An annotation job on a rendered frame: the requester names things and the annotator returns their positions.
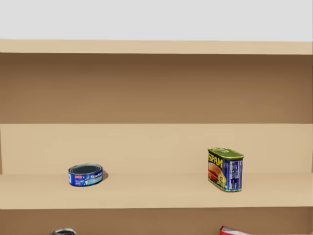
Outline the pale wooden shelf unit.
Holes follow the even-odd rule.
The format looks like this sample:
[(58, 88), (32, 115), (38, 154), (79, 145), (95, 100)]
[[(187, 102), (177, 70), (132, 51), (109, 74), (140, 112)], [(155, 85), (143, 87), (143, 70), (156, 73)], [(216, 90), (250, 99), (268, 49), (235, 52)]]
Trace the pale wooden shelf unit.
[(313, 42), (0, 39), (0, 235), (313, 235), (312, 70)]

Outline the green and blue rectangular can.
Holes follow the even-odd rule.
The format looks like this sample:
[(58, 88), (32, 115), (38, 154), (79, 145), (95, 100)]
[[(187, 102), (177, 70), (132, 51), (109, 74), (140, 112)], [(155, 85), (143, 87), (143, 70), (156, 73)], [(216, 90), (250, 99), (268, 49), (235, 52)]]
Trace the green and blue rectangular can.
[(224, 147), (208, 148), (208, 181), (226, 192), (242, 190), (244, 155)]

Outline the blue flat can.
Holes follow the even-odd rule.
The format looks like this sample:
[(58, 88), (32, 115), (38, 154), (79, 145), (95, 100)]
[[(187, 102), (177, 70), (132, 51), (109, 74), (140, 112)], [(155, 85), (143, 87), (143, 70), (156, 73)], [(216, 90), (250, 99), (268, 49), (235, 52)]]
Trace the blue flat can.
[(75, 187), (87, 187), (103, 180), (103, 168), (99, 164), (79, 164), (68, 169), (69, 184)]

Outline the red and white can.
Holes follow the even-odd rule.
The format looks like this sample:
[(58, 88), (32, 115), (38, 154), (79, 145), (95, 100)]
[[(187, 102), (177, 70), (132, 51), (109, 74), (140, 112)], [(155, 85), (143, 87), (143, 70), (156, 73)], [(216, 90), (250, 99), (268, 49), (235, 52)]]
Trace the red and white can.
[(76, 235), (76, 232), (74, 229), (71, 228), (61, 228), (54, 230), (49, 235)]

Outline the red carton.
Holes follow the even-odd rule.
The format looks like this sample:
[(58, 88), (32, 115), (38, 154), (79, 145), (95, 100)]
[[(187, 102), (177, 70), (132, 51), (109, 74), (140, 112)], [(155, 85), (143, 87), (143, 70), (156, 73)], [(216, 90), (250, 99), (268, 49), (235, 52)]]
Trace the red carton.
[(236, 229), (233, 229), (227, 226), (222, 226), (220, 228), (220, 235), (250, 235), (250, 234), (244, 233), (242, 231), (238, 231)]

